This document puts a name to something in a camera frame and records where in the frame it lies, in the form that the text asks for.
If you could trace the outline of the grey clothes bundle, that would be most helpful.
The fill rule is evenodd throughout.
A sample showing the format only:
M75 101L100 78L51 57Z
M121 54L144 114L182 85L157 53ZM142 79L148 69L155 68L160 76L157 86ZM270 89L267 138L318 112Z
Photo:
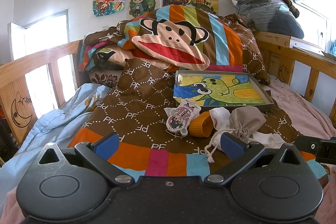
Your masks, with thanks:
M304 32L283 0L231 0L236 14L252 31L302 39Z

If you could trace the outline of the orange fabric band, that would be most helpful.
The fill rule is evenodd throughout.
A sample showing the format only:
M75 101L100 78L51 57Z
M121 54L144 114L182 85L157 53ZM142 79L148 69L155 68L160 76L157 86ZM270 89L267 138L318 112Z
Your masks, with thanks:
M208 138L214 129L209 111L202 112L189 124L189 134L196 138Z

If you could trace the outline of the wooden bed frame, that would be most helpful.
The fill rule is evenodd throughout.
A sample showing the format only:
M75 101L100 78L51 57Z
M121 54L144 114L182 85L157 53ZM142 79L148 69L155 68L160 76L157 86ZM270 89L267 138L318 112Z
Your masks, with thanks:
M335 78L335 61L321 50L291 36L254 32L265 69L281 82L294 80L295 65L310 68L304 82L304 98L316 99L322 76ZM78 72L81 41L43 50L1 66L1 106L18 144L22 144L37 118L53 108L60 108L75 90L89 81Z

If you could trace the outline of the brown monkey print duvet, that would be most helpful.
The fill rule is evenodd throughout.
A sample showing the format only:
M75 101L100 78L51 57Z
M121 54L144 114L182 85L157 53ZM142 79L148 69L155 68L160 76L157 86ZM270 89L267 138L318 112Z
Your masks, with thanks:
M206 138L179 140L166 132L164 108L175 104L173 73L179 68L251 74L263 85L271 79L252 31L235 14L216 16L201 9L172 5L106 31L88 34L83 41L79 71L101 59L123 67L115 88L97 105L75 134L70 147L95 142L109 133L120 148L108 161L147 176L209 174L228 163L226 156L209 164Z

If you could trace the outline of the anime poster lower left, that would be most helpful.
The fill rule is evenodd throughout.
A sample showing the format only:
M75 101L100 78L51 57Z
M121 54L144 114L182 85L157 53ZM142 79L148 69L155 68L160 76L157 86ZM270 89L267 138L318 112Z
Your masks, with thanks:
M112 15L123 11L126 0L92 0L94 16Z

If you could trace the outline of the blond boy poster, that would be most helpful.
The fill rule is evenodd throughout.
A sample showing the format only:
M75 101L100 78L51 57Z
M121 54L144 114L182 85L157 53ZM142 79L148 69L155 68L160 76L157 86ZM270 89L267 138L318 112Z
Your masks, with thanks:
M136 18L148 12L154 11L156 0L130 0L129 15Z

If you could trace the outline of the grey tray with dinosaur picture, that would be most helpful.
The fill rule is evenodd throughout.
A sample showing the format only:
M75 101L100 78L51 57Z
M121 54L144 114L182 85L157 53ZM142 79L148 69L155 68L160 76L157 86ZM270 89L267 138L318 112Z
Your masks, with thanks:
M188 71L175 73L174 99L190 100L202 110L224 107L255 106L261 112L271 111L274 102L258 81L248 73Z

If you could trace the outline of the floral brown pillow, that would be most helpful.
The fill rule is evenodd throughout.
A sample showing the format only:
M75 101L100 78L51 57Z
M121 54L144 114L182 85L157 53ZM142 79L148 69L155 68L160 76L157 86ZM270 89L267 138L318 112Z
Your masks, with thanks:
M94 67L88 72L89 79L93 84L104 85L109 88L115 88L121 77L123 67L117 69L107 69Z

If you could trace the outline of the beige drawstring pouch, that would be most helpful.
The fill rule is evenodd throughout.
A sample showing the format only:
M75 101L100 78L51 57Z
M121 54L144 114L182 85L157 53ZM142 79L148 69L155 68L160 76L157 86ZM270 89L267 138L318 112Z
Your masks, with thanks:
M230 133L248 143L252 135L266 122L262 112L254 106L244 106L234 109L229 117Z

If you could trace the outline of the light blue blanket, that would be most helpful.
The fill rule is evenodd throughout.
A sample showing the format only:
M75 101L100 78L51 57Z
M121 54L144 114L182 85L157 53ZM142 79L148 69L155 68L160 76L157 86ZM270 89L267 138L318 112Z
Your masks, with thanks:
M1 167L1 208L6 196L14 189L41 149L49 142L65 148L92 112L108 94L110 88L99 84L83 84L62 108L42 115L27 134L17 154Z

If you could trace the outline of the white drawstring pouch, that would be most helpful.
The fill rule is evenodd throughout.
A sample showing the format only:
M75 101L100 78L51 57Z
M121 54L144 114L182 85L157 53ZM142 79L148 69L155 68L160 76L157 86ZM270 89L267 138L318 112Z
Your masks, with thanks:
M230 114L231 111L228 111L223 107L217 107L210 110L210 116L213 120L216 132L211 138L209 144L205 146L205 153L207 156L207 161L209 163L214 162L213 153L217 149L222 151L220 145L221 136L225 132L230 133L230 123L229 123ZM263 144L266 148L280 148L282 144L285 143L284 139L279 134L263 134L258 131L252 135L252 138L248 143L252 141L257 141Z

